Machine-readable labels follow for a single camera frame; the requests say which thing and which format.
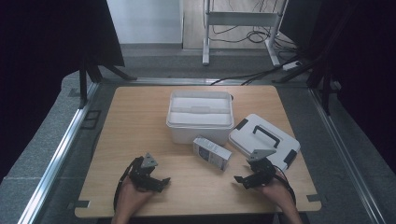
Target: white storage box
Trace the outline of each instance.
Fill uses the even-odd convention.
[[[175,143],[197,136],[224,145],[233,129],[232,96],[226,91],[173,91],[166,124]]]
[[[268,160],[285,171],[300,150],[300,143],[267,120],[251,114],[230,133],[230,141],[249,157],[254,149],[273,149]]]

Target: aluminum rail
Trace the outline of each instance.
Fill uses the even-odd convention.
[[[318,92],[312,89],[309,89],[309,91],[311,93],[314,104],[317,107],[319,115],[322,118],[323,123],[335,144],[335,148],[341,158],[341,161],[346,167],[346,171],[352,180],[352,184],[354,185],[356,191],[358,192],[361,198],[361,202],[364,208],[366,209],[366,212],[369,215],[370,219],[372,220],[372,223],[377,223],[377,224],[386,223],[384,217],[381,214],[381,211],[379,211],[377,202],[373,194],[369,190],[361,172],[359,171],[359,168],[356,166],[355,162],[353,161],[351,155],[348,152],[346,145],[344,144],[341,135],[339,134],[334,123],[332,122],[332,118],[328,116],[324,111],[324,109],[322,108],[320,103],[320,96],[318,95]]]
[[[92,83],[88,90],[88,98],[91,99],[98,89],[98,84]],[[64,137],[61,140],[58,148],[56,149],[51,161],[49,162],[49,166],[47,167],[45,173],[43,174],[40,182],[35,189],[29,203],[26,205],[20,220],[19,224],[25,223],[33,223],[35,221],[35,217],[40,211],[42,205],[44,204],[45,199],[47,198],[50,187],[52,186],[56,175],[62,167],[64,159],[66,158],[67,152],[77,135],[78,128],[80,127],[82,121],[84,120],[85,115],[88,112],[88,108],[90,107],[92,101],[89,101],[84,108],[78,109],[72,121],[70,122],[69,127],[67,128]]]

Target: white wall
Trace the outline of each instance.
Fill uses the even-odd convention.
[[[183,0],[107,0],[120,44],[181,43]]]

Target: box lid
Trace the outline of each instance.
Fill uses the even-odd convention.
[[[289,168],[300,150],[300,143],[296,139],[255,114],[236,125],[229,138],[246,157],[254,149],[274,149],[276,153],[267,158],[283,171]]]
[[[232,97],[226,91],[173,91],[166,123],[174,128],[230,129]]]

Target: small white box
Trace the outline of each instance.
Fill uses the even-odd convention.
[[[220,170],[225,170],[232,152],[203,137],[193,141],[192,151],[209,163],[216,165]]]
[[[270,162],[282,171],[288,169],[300,151],[300,143],[256,114],[244,118],[230,133],[230,142],[249,157],[255,149],[272,149]]]
[[[222,146],[233,129],[232,96],[226,91],[173,91],[166,124],[175,143],[192,144],[202,136]]]

